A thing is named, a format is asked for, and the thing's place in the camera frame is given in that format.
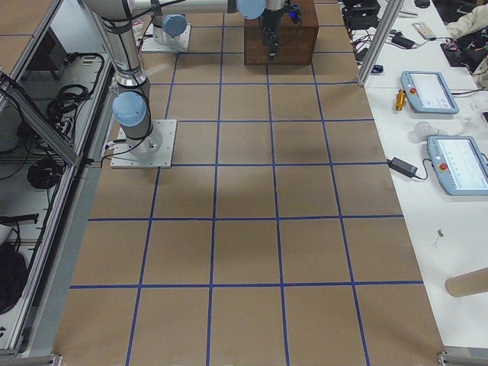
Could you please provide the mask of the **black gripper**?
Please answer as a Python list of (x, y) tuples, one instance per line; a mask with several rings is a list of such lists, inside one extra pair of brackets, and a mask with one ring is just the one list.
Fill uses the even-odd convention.
[(278, 52), (279, 34), (284, 8), (278, 10), (265, 9), (260, 17), (262, 41), (268, 43), (268, 60), (273, 60)]

